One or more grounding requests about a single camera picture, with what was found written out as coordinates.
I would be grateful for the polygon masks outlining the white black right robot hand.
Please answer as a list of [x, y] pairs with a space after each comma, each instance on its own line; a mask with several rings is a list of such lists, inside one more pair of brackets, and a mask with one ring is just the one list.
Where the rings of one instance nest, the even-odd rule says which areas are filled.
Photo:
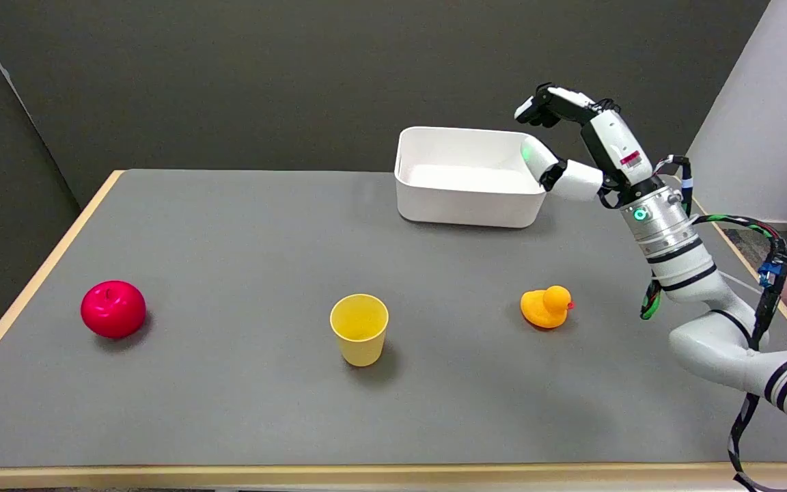
[[664, 187], [612, 99], [597, 102], [544, 82], [515, 109], [513, 118], [519, 124], [544, 128], [559, 122], [579, 125], [590, 165], [562, 158], [535, 137], [521, 143], [521, 159], [546, 192], [578, 202], [599, 199], [604, 208], [619, 209]]

